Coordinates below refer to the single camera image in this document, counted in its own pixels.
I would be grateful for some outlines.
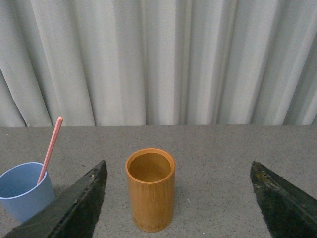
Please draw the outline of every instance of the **wooden cup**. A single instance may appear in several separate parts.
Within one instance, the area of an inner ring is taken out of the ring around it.
[[[134,223],[146,232],[158,232],[173,218],[175,161],[166,151],[146,148],[125,164]]]

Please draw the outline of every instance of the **white curtain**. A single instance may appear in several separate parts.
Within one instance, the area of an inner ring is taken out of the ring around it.
[[[0,126],[316,114],[316,0],[0,0]]]

